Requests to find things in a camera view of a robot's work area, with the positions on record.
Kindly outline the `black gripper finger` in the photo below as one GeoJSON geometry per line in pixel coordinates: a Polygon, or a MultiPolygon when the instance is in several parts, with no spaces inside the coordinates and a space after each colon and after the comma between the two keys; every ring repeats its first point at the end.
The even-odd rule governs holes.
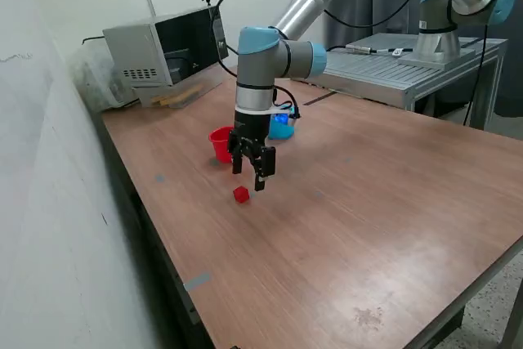
{"type": "Polygon", "coordinates": [[[230,132],[227,142],[227,151],[232,162],[232,173],[242,172],[242,160],[244,155],[244,139],[237,132],[230,132]]]}
{"type": "Polygon", "coordinates": [[[275,147],[264,146],[257,142],[249,142],[246,149],[246,156],[255,172],[254,190],[264,190],[266,179],[275,174],[275,147]]]}

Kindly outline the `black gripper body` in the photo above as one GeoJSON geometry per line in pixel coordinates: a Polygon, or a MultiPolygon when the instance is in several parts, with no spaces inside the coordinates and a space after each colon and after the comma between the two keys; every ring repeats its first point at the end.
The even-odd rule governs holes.
{"type": "Polygon", "coordinates": [[[251,141],[265,141],[270,131],[269,114],[245,114],[235,111],[235,130],[251,141]]]}

